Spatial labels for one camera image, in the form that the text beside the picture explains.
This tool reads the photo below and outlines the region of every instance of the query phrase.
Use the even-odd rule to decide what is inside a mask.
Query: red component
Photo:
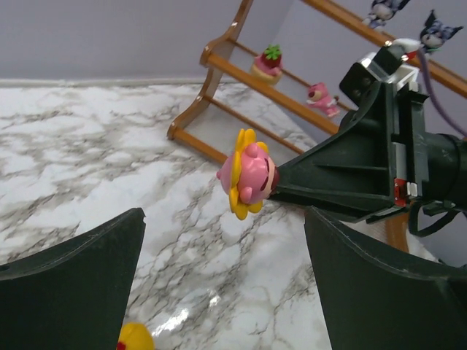
[[[282,61],[282,55],[279,55],[279,57],[276,60],[266,58],[266,56],[267,54],[263,52],[263,54],[261,55],[261,62],[263,62],[268,68],[273,69],[280,66],[280,63]]]
[[[119,341],[117,344],[117,350],[125,350],[125,349],[126,349],[126,345],[122,343],[121,341]]]
[[[413,60],[415,58],[415,56],[417,56],[417,51],[414,51],[414,52],[408,52],[406,53],[406,56],[407,58],[410,60]]]
[[[394,179],[394,202],[396,206],[405,207],[407,199],[407,181]]]

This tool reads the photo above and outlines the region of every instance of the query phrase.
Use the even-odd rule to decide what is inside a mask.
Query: yellow flower petal
[[[256,142],[256,133],[253,129],[247,129],[244,136],[244,148]]]
[[[256,144],[258,145],[258,147],[260,147],[264,152],[266,153],[269,153],[269,149],[268,149],[268,145],[265,144],[264,142],[256,142]]]
[[[231,211],[234,213],[235,208],[239,205],[239,191],[236,187],[232,187],[228,193],[228,202],[231,205]]]
[[[245,140],[245,129],[240,129],[239,135],[236,137],[235,150],[237,152],[243,151],[243,144]]]
[[[262,208],[263,208],[263,201],[259,201],[255,204],[248,206],[248,211],[250,213],[257,214],[261,211]]]
[[[231,169],[231,187],[235,187],[240,180],[240,174],[242,173],[242,162],[240,152],[235,151],[232,157],[232,169]]]
[[[242,202],[239,202],[235,208],[235,215],[239,220],[245,220],[248,215],[248,206]]]

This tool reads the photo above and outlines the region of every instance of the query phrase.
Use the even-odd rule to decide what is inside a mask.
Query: toy
[[[431,55],[435,51],[441,49],[448,40],[450,40],[457,32],[464,27],[446,26],[435,16],[435,10],[432,9],[430,15],[425,21],[425,27],[420,32],[420,41],[422,49],[427,55]]]
[[[330,97],[325,83],[319,82],[309,87],[306,104],[312,108],[320,109],[328,118],[333,118],[340,113],[340,109],[337,107],[338,99],[337,96]]]
[[[120,331],[117,350],[155,350],[155,344],[143,324],[127,323]]]
[[[282,52],[279,45],[269,45],[264,52],[255,57],[250,72],[253,76],[276,85],[282,76]]]
[[[363,20],[363,24],[374,29],[382,31],[386,22],[401,11],[410,0],[375,0],[371,3],[371,11],[368,17]]]
[[[228,194],[232,213],[244,220],[248,212],[256,214],[263,200],[273,193],[279,181],[277,167],[269,157],[268,147],[256,141],[253,129],[241,129],[235,151],[216,174]]]

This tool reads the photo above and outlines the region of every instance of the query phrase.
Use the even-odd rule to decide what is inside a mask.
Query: black plastic part
[[[430,181],[425,200],[453,202],[467,209],[467,143],[451,135],[426,134]]]
[[[368,66],[354,63],[339,83],[339,89],[357,106],[364,93],[376,81],[386,82],[402,65],[404,49],[398,45],[382,47]]]
[[[460,213],[459,211],[448,211],[443,217],[438,219],[432,225],[429,225],[423,229],[418,228],[418,214],[423,206],[423,202],[415,202],[410,208],[409,214],[409,232],[417,237],[427,237],[435,232],[441,230],[444,226],[448,225],[453,219]]]
[[[399,113],[394,115],[398,132],[393,140],[404,145],[406,179],[417,185],[418,197],[425,195],[424,185],[429,181],[427,133],[423,103],[428,97],[409,90],[406,85],[397,95]]]
[[[0,349],[115,350],[144,227],[132,209],[0,266]]]
[[[270,199],[316,206],[346,222],[394,207],[396,93],[393,85],[375,82],[336,135],[279,167]]]
[[[467,271],[309,209],[306,241],[333,350],[467,349]]]
[[[360,63],[352,64],[339,89],[356,105],[360,106],[363,94],[377,81],[377,78]]]
[[[402,57],[406,54],[405,49],[399,45],[384,46],[374,56],[369,68],[378,73],[381,79],[385,79],[395,73],[402,66]]]

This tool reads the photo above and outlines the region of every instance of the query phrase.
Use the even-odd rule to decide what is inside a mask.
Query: pink figurine
[[[256,142],[254,130],[241,129],[235,152],[216,174],[228,194],[231,211],[243,220],[248,212],[258,213],[274,191],[279,172],[263,142]]]
[[[320,109],[326,113],[328,118],[333,118],[340,113],[340,109],[337,107],[337,98],[329,96],[328,89],[324,82],[318,82],[310,86],[308,89],[308,97],[306,104],[312,108]]]

